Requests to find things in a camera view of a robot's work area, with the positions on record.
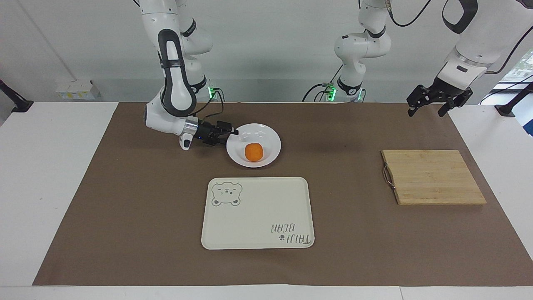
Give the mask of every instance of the orange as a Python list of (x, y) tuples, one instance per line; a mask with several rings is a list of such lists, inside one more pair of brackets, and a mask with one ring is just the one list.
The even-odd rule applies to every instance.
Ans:
[(246, 156), (246, 159), (251, 162), (259, 161), (263, 158), (263, 146), (258, 143), (248, 144), (244, 149), (244, 155)]

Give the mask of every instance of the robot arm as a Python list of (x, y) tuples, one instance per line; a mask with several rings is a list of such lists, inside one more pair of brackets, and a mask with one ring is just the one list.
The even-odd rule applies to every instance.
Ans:
[(362, 0), (359, 23), (365, 32), (344, 35), (335, 42), (335, 54), (342, 60), (341, 75), (335, 82), (336, 96), (354, 101), (361, 89), (366, 67), (363, 58), (381, 57), (391, 48), (391, 39), (385, 32), (388, 18), (385, 0)]
[(179, 136), (184, 150), (189, 149), (193, 138), (214, 145), (220, 143), (222, 135), (237, 134), (231, 124), (219, 121), (214, 126), (193, 112), (198, 98), (210, 100), (211, 95), (201, 64), (192, 55), (208, 52), (213, 44), (191, 17), (187, 0), (140, 0), (139, 4), (165, 75), (165, 85), (146, 105), (146, 126)]
[(459, 42), (445, 60), (433, 84), (419, 85), (407, 98), (409, 116), (422, 106), (444, 102), (439, 110), (442, 117), (454, 107), (462, 107), (472, 95), (470, 85), (486, 73), (533, 23), (533, 1), (459, 0), (463, 16), (452, 24), (442, 16), (446, 26), (460, 34)]

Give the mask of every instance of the brown mat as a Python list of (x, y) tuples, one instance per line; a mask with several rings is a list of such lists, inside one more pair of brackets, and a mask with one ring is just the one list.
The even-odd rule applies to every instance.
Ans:
[[(182, 151), (144, 126), (143, 105), (118, 105), (35, 285), (533, 286), (529, 255), (437, 107), (409, 118), (401, 104), (228, 104), (221, 119), (281, 137), (278, 159), (252, 170), (222, 146)], [(397, 205), (382, 149), (458, 149), (487, 204)], [(202, 248), (208, 182), (252, 176), (307, 179), (311, 248)]]

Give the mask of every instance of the white table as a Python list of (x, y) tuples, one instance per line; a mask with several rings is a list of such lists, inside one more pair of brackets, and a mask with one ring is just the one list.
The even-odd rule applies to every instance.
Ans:
[[(31, 287), (116, 106), (36, 102), (0, 127), (0, 299), (533, 298), (533, 287)], [(492, 107), (450, 115), (533, 257), (533, 138)]]

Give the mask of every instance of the bear face illustration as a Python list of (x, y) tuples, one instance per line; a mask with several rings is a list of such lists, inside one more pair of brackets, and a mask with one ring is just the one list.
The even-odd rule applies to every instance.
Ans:
[(211, 204), (219, 206), (221, 203), (231, 203), (233, 206), (240, 204), (240, 193), (243, 191), (243, 186), (239, 183), (225, 182), (221, 184), (215, 184), (211, 188), (213, 193), (213, 199)]

